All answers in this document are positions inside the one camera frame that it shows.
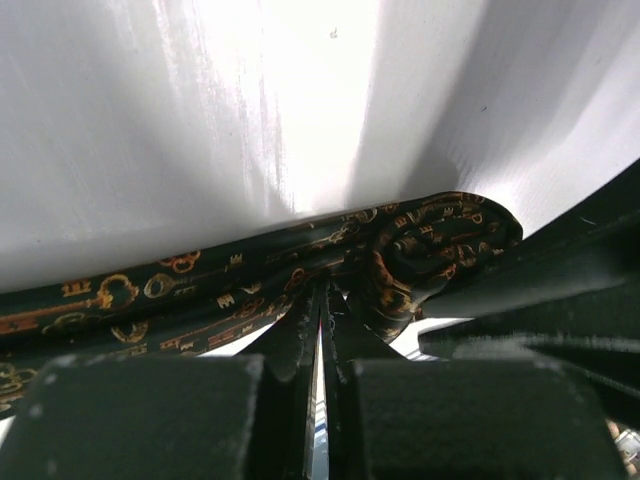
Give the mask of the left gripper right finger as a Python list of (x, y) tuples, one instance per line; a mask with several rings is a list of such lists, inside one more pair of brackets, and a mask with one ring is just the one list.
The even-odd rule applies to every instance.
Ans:
[(320, 303), (333, 479), (621, 479), (593, 390), (545, 360), (411, 361)]

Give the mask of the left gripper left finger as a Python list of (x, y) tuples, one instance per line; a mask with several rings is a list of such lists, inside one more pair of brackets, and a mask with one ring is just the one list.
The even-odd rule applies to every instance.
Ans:
[(320, 289), (232, 357), (49, 362), (1, 446), (5, 479), (307, 479)]

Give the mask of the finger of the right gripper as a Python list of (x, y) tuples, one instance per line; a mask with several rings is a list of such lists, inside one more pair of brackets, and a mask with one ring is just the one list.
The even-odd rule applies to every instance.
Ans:
[(581, 373), (609, 415), (639, 413), (639, 309), (566, 299), (424, 330), (422, 353), (441, 359), (554, 360)]
[(639, 164), (473, 279), (422, 306), (426, 318), (476, 318), (624, 284), (639, 276)]

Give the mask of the dark key-patterned tie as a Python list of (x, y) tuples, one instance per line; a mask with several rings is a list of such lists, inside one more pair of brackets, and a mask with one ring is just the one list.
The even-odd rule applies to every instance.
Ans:
[(64, 355), (198, 356), (282, 318), (329, 277), (383, 341), (516, 246), (504, 206), (445, 192), (1, 297), (1, 415)]

